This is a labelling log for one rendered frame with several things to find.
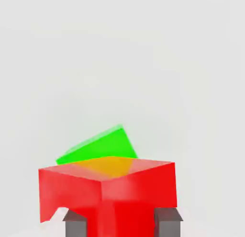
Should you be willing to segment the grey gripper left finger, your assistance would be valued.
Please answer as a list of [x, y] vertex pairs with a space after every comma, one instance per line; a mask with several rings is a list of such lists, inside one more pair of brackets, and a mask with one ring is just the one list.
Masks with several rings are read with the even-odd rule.
[[63, 237], [88, 237], [87, 219], [82, 215], [65, 207], [59, 207], [51, 217], [52, 224], [61, 224], [65, 226]]

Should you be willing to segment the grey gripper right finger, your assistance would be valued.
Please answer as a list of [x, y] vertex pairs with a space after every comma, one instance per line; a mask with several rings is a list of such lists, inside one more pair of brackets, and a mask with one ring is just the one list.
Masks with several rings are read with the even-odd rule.
[[154, 209], [154, 237], [183, 237], [181, 223], [183, 218], [176, 207]]

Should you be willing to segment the small red cube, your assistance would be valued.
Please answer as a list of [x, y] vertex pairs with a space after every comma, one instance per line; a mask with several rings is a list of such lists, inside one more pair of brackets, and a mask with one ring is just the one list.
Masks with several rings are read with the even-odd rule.
[[38, 170], [40, 220], [60, 207], [87, 220], [87, 237], [153, 237], [154, 210], [177, 206], [175, 164], [101, 157]]

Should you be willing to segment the small green cube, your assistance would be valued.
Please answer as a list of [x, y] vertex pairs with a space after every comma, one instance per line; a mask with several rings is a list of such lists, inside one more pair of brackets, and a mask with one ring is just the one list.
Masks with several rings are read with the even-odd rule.
[[118, 124], [89, 138], [56, 159], [58, 165], [107, 156], [137, 158], [124, 127]]

